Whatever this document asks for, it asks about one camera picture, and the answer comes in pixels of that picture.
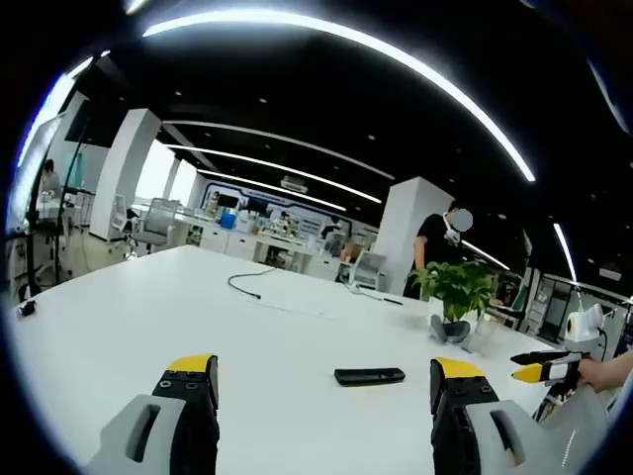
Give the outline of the person's right hand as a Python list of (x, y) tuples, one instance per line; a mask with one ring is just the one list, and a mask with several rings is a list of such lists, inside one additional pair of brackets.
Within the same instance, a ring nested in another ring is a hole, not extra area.
[(611, 390), (619, 386), (618, 380), (610, 376), (607, 365), (603, 361), (585, 358), (579, 365), (579, 384), (590, 386), (595, 393)]

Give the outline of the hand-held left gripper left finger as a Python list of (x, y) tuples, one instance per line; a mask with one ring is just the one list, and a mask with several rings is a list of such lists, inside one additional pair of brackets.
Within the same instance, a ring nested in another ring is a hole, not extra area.
[(151, 394), (132, 398), (101, 430), (86, 474), (214, 474), (217, 466), (218, 358), (170, 363)]

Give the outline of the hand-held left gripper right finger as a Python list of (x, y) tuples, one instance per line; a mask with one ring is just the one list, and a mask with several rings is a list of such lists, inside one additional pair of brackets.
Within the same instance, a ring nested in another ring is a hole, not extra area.
[(502, 401), (482, 370), (444, 357), (430, 361), (430, 441), (436, 474), (526, 474), (522, 408)]

